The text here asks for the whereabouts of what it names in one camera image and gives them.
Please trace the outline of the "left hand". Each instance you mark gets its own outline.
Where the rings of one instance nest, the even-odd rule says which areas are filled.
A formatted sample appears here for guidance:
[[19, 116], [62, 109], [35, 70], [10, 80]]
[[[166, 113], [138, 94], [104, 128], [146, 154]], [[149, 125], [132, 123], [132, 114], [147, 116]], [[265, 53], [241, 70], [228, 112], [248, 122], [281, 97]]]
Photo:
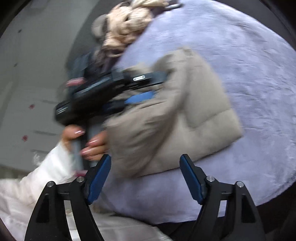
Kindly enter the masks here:
[[[67, 150], [71, 150], [71, 141], [82, 137], [85, 130], [76, 125], [66, 126], [61, 135], [61, 141]], [[109, 150], [107, 131], [101, 131], [93, 138], [91, 138], [86, 146], [80, 151], [80, 154], [87, 161], [99, 161], [104, 154]]]

